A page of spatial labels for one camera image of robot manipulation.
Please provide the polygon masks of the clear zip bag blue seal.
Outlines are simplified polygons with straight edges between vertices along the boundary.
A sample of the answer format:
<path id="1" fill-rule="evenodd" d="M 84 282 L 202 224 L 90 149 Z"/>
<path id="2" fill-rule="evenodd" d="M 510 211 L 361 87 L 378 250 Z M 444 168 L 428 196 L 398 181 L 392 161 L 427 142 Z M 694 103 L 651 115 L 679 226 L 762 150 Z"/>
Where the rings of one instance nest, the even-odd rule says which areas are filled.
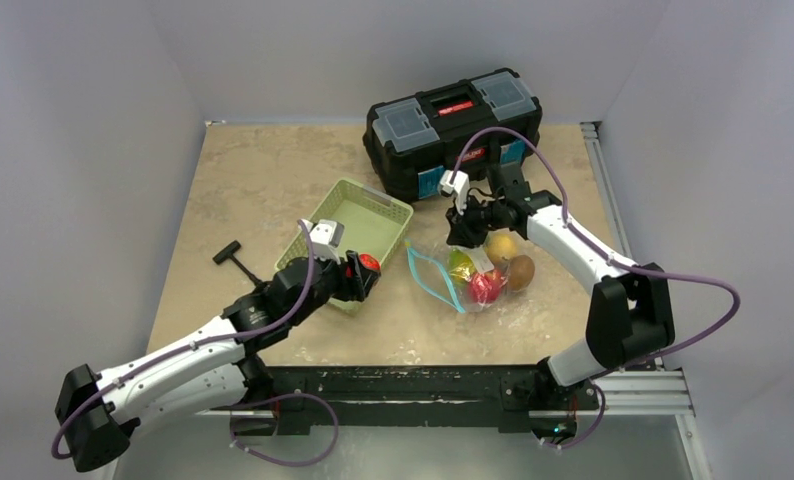
<path id="1" fill-rule="evenodd" d="M 418 287 L 458 313 L 474 313 L 526 290 L 537 273 L 513 235 L 492 233 L 479 247 L 405 242 Z"/>

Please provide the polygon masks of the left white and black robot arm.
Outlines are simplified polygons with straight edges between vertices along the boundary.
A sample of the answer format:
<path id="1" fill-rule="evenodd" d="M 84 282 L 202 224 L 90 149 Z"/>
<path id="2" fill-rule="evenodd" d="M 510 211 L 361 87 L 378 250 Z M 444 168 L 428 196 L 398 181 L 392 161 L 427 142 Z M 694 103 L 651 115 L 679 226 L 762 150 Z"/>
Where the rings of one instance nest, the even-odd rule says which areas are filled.
<path id="1" fill-rule="evenodd" d="M 90 472 L 120 457 L 140 429 L 215 407 L 262 407 L 271 382 L 259 351 L 286 339 L 331 300 L 366 300 L 380 276 L 378 260 L 366 253 L 297 257 L 156 352 L 99 372 L 87 364 L 73 368 L 55 405 L 52 456 Z"/>

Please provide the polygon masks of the red fake apple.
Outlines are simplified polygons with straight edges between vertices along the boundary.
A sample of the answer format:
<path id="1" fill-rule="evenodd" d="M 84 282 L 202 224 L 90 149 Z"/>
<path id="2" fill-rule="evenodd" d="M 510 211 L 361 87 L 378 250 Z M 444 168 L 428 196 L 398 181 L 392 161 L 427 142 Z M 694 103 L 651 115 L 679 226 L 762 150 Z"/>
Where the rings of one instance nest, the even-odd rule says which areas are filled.
<path id="1" fill-rule="evenodd" d="M 370 271 L 375 271 L 375 272 L 381 271 L 381 266 L 379 261 L 372 255 L 366 253 L 360 254 L 359 261 L 361 262 L 363 267 L 365 267 Z"/>

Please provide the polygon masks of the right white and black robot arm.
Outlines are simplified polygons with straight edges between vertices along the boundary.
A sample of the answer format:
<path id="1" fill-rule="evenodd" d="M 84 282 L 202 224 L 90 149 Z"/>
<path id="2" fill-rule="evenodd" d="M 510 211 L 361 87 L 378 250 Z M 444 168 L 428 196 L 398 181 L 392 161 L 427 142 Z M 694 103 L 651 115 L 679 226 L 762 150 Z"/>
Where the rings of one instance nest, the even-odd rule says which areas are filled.
<path id="1" fill-rule="evenodd" d="M 440 193 L 454 201 L 446 212 L 448 244 L 473 248 L 493 231 L 515 232 L 548 252 L 591 296 L 584 336 L 539 363 L 534 392 L 542 404 L 557 407 L 575 384 L 673 344 L 670 294 L 658 265 L 617 255 L 556 195 L 533 190 L 519 164 L 492 165 L 487 179 L 492 197 L 479 200 L 466 173 L 448 170 L 440 178 Z"/>

